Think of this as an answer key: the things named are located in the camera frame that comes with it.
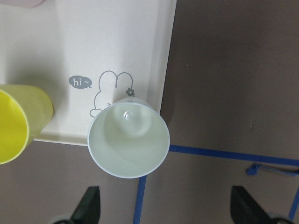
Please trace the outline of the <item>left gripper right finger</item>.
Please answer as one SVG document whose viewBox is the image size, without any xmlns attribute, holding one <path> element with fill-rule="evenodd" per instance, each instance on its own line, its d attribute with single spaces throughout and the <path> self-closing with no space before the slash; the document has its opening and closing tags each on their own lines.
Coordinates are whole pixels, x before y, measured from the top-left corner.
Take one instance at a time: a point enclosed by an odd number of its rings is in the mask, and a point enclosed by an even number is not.
<svg viewBox="0 0 299 224">
<path fill-rule="evenodd" d="M 242 186 L 232 186 L 230 215 L 235 224 L 275 224 Z"/>
</svg>

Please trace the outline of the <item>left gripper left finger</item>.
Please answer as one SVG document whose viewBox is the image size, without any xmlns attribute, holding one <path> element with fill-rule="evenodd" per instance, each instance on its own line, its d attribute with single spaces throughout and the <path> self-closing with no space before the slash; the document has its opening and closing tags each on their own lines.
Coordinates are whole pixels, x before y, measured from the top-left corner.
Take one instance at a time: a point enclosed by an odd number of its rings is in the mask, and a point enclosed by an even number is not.
<svg viewBox="0 0 299 224">
<path fill-rule="evenodd" d="M 90 186 L 71 216 L 73 224 L 98 224 L 100 220 L 100 188 Z"/>
</svg>

